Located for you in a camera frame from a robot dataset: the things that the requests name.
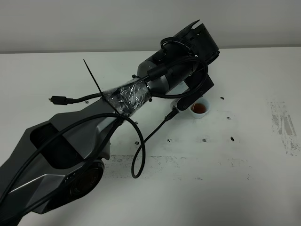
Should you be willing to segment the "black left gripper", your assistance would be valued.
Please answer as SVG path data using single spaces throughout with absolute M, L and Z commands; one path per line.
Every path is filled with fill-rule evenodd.
M 183 28 L 173 37 L 173 88 L 184 81 L 192 81 L 194 89 L 204 84 L 208 66 L 219 56 L 219 48 L 204 24 Z

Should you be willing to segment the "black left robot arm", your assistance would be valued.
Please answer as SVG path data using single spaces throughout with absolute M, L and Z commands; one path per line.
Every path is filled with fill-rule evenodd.
M 29 212 L 44 214 L 91 192 L 110 158 L 109 141 L 123 122 L 135 129 L 146 158 L 146 138 L 131 116 L 154 97 L 174 99 L 169 121 L 212 86 L 208 66 L 219 48 L 204 24 L 195 21 L 138 66 L 129 82 L 78 99 L 51 97 L 55 105 L 95 99 L 80 111 L 58 113 L 28 128 L 0 168 L 0 223 L 16 226 Z

